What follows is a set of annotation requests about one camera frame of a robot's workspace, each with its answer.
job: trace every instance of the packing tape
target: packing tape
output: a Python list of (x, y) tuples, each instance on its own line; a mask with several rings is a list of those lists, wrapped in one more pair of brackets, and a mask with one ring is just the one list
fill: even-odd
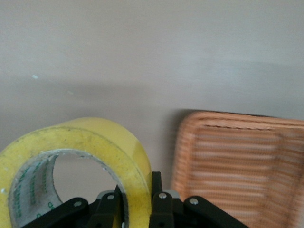
[(112, 121), (81, 118), (26, 134), (0, 153), (1, 228), (22, 227), (62, 203), (52, 171), (64, 153), (101, 163), (126, 198), (126, 226), (149, 226), (152, 172), (143, 147)]

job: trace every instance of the metal screw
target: metal screw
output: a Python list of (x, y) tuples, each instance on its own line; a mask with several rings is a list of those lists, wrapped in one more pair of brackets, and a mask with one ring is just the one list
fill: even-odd
[(196, 198), (191, 198), (191, 199), (189, 200), (189, 202), (190, 202), (190, 204), (192, 204), (192, 205), (197, 205), (197, 204), (199, 203), (199, 201), (198, 201)]
[(81, 201), (77, 201), (77, 202), (74, 203), (74, 207), (79, 207), (81, 204), (82, 204)]
[(108, 199), (108, 200), (114, 199), (114, 195), (109, 195), (109, 196), (107, 197), (107, 199)]
[(167, 198), (167, 195), (166, 195), (166, 193), (160, 193), (159, 195), (158, 195), (158, 197), (159, 198), (161, 198), (161, 199), (165, 199), (165, 198)]

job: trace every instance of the robotic claw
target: robotic claw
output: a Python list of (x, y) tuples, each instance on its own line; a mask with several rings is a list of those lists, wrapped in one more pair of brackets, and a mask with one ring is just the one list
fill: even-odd
[[(172, 198), (162, 190), (161, 181), (161, 173), (153, 172), (149, 228), (248, 228), (202, 197), (184, 202)], [(124, 223), (122, 194), (116, 187), (101, 193), (92, 204), (83, 198), (70, 199), (22, 228), (113, 228)]]

